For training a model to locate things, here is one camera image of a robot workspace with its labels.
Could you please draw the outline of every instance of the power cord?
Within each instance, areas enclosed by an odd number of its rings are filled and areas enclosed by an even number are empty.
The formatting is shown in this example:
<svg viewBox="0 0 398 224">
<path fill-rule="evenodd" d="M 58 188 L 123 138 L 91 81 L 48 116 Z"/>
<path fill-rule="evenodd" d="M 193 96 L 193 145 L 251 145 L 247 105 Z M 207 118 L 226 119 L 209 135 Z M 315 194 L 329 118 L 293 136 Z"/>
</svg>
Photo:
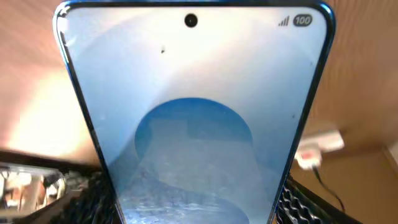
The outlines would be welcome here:
<svg viewBox="0 0 398 224">
<path fill-rule="evenodd" d="M 343 213 L 346 213 L 346 209 L 345 209 L 345 207 L 344 207 L 343 202 L 341 201 L 341 199 L 337 196 L 337 194 L 336 194 L 334 191 L 330 190 L 330 189 L 322 182 L 321 177 L 319 176 L 318 169 L 317 169 L 316 167 L 313 167 L 313 173 L 315 174 L 315 177 L 317 177 L 317 179 L 318 179 L 319 183 L 322 185 L 322 187 L 323 187 L 327 192 L 329 192 L 331 195 L 333 195 L 333 196 L 338 200 L 338 202 L 340 203 L 340 206 L 341 206 L 341 211 L 342 211 Z"/>
</svg>

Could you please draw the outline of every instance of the smartphone display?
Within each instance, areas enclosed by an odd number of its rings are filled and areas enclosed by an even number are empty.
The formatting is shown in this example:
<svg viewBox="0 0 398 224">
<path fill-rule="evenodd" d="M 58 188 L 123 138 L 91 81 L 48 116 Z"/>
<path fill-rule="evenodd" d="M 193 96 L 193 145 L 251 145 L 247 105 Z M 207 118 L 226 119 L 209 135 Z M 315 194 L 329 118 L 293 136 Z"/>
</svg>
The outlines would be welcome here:
<svg viewBox="0 0 398 224">
<path fill-rule="evenodd" d="M 333 25 L 323 4 L 62 4 L 55 34 L 124 222 L 269 222 Z"/>
</svg>

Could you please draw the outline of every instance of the black bezel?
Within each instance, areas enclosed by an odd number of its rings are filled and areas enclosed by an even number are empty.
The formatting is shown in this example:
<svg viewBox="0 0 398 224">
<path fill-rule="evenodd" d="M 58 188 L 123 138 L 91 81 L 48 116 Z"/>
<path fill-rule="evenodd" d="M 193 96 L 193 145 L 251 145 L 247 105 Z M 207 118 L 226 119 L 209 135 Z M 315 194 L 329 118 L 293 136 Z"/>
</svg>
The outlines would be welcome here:
<svg viewBox="0 0 398 224">
<path fill-rule="evenodd" d="M 75 73 L 75 70 L 73 68 L 73 63 L 70 60 L 70 55 L 68 52 L 68 49 L 64 47 L 64 42 L 65 39 L 63 37 L 63 34 L 58 31 L 57 29 L 57 19 L 59 17 L 65 17 L 68 12 L 70 12 L 73 9 L 79 8 L 79 7 L 208 7 L 208 6 L 219 6 L 219 7 L 310 7 L 313 9 L 318 10 L 320 13 L 323 14 L 323 16 L 326 19 L 326 39 L 322 47 L 322 51 L 319 57 L 319 61 L 317 63 L 317 67 L 315 69 L 315 74 L 313 76 L 313 80 L 310 85 L 310 89 L 308 91 L 307 99 L 305 100 L 304 108 L 302 111 L 302 115 L 300 117 L 300 120 L 298 122 L 297 130 L 294 136 L 294 140 L 292 143 L 292 146 L 290 148 L 289 156 L 286 161 L 286 165 L 284 168 L 284 171 L 282 173 L 282 177 L 279 182 L 277 194 L 274 199 L 274 203 L 272 204 L 272 209 L 268 217 L 268 223 L 270 223 L 273 219 L 274 211 L 275 211 L 275 206 L 277 205 L 277 201 L 279 198 L 279 195 L 282 190 L 283 183 L 285 182 L 290 166 L 293 162 L 294 159 L 294 154 L 296 152 L 297 146 L 299 144 L 305 122 L 307 121 L 308 114 L 310 112 L 310 108 L 313 102 L 313 99 L 315 97 L 315 93 L 318 88 L 318 84 L 322 75 L 323 68 L 325 66 L 328 53 L 330 51 L 331 44 L 333 42 L 333 38 L 335 35 L 335 28 L 336 28 L 336 21 L 335 21 L 335 15 L 331 8 L 323 3 L 323 2 L 318 2 L 318 1 L 212 1 L 212 2 L 198 2 L 198 1 L 186 1 L 186 2 L 163 2 L 163 1 L 112 1 L 112 2 L 103 2 L 103 1 L 67 1 L 63 2 L 59 5 L 57 10 L 55 11 L 54 19 L 53 19 L 53 31 L 55 34 L 55 38 L 58 40 L 58 45 L 61 50 L 61 54 L 63 57 L 63 60 L 65 62 L 65 65 L 67 67 L 67 70 L 69 72 L 69 76 L 71 78 L 73 87 L 75 89 L 81 110 L 83 112 L 83 116 L 85 118 L 86 124 L 88 129 L 90 130 L 90 136 L 94 142 L 95 149 L 97 152 L 97 155 L 99 157 L 99 160 L 101 162 L 103 171 L 105 173 L 105 176 L 108 180 L 109 188 L 111 189 L 112 197 L 116 202 L 116 207 L 119 213 L 119 216 L 121 217 L 121 221 L 125 223 L 124 215 L 123 212 L 120 208 L 119 201 L 116 196 L 116 191 L 111 183 L 111 178 L 108 172 L 108 168 L 105 165 L 104 162 L 104 157 L 101 152 L 101 147 L 98 142 L 98 139 L 96 137 L 96 133 L 94 130 L 94 127 L 91 122 L 91 118 L 88 112 L 88 108 L 86 106 L 83 93 L 81 92 L 81 88 Z"/>
</svg>

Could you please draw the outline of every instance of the phone screen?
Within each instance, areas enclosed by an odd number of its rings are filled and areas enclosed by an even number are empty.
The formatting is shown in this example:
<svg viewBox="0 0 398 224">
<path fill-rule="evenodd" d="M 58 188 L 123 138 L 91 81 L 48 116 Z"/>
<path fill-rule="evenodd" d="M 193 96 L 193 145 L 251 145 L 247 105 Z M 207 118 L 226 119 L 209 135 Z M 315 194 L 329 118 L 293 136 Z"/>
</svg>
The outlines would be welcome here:
<svg viewBox="0 0 398 224">
<path fill-rule="evenodd" d="M 269 221 L 327 38 L 324 14 L 82 6 L 56 25 L 125 222 Z"/>
</svg>

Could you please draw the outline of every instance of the brown wooden wall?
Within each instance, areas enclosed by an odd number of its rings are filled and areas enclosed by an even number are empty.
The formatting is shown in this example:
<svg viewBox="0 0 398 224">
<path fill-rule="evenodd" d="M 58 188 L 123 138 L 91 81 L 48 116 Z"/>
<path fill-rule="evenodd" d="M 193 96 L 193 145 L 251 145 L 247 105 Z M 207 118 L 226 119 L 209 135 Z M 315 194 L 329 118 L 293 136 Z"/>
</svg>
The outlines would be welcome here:
<svg viewBox="0 0 398 224">
<path fill-rule="evenodd" d="M 0 148 L 97 164 L 52 33 L 59 2 L 0 1 Z M 305 133 L 340 129 L 334 156 L 378 150 L 398 139 L 398 1 L 328 3 L 338 28 Z"/>
</svg>

